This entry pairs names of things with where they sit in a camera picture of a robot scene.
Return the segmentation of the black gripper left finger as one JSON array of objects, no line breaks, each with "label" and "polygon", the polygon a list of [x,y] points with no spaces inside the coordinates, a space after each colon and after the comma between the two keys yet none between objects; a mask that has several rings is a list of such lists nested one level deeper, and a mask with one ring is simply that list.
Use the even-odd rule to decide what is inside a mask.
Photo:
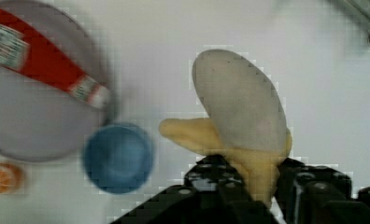
[{"label": "black gripper left finger", "polygon": [[278,224],[253,200],[239,172],[222,156],[206,156],[184,183],[156,194],[110,224]]}]

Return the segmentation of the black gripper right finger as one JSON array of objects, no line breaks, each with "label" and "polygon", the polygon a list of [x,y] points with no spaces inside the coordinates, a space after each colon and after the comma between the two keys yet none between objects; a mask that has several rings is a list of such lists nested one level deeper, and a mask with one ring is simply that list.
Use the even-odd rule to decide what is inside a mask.
[{"label": "black gripper right finger", "polygon": [[370,187],[352,197],[348,175],[290,158],[278,170],[275,197],[287,224],[370,224]]}]

